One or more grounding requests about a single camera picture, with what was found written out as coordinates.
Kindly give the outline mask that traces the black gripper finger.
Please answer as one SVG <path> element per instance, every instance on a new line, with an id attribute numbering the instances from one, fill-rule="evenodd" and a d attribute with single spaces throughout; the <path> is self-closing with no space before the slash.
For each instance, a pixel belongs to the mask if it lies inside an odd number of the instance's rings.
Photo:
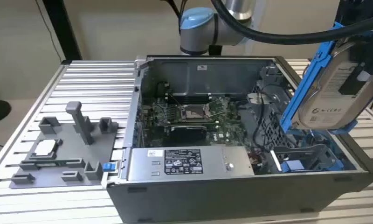
<path id="1" fill-rule="evenodd" d="M 365 70 L 353 72 L 338 89 L 340 94 L 356 95 L 365 85 L 369 77 L 370 74 Z"/>

